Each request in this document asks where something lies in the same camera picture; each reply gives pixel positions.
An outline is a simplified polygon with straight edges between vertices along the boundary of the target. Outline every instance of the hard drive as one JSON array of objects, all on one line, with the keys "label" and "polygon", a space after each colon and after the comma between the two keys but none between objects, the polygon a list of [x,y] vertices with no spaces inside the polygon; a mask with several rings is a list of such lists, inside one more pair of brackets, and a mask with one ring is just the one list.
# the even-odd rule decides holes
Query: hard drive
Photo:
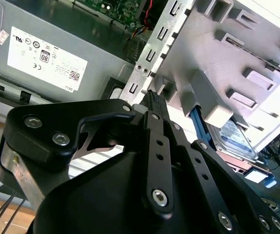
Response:
[{"label": "hard drive", "polygon": [[250,145],[242,130],[231,120],[222,128],[207,125],[217,151],[256,162],[258,155]]}]

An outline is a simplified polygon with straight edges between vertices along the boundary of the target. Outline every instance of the green motherboard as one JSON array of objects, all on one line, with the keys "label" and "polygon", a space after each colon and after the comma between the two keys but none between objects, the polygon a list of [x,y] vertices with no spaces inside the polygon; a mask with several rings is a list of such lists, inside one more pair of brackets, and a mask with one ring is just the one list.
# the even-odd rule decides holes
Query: green motherboard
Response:
[{"label": "green motherboard", "polygon": [[79,0],[89,8],[99,11],[106,16],[124,24],[131,29],[140,27],[136,19],[141,0]]}]

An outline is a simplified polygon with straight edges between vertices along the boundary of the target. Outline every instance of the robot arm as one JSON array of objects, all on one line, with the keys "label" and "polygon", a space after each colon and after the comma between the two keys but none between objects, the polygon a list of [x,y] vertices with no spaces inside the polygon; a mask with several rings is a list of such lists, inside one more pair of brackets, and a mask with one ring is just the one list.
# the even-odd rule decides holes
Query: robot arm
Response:
[{"label": "robot arm", "polygon": [[[124,152],[69,179],[73,158],[115,145]],[[134,107],[111,99],[15,108],[0,165],[38,210],[35,234],[280,234],[280,218],[207,143],[190,144],[152,91]]]}]

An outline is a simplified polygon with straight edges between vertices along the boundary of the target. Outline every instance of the power supply label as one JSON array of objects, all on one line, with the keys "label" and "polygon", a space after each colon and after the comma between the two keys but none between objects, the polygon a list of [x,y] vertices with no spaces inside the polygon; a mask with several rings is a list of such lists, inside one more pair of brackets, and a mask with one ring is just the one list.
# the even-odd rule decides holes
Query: power supply label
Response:
[{"label": "power supply label", "polygon": [[72,93],[79,89],[88,62],[12,27],[7,64]]}]

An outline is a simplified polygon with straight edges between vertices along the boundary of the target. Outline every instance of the barcode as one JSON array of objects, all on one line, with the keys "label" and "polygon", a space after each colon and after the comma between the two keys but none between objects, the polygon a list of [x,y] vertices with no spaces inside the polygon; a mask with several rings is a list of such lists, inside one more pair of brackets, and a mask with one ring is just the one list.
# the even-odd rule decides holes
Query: barcode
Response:
[{"label": "barcode", "polygon": [[80,78],[80,74],[74,71],[71,71],[70,74],[70,79],[74,80],[74,81],[78,81]]}]

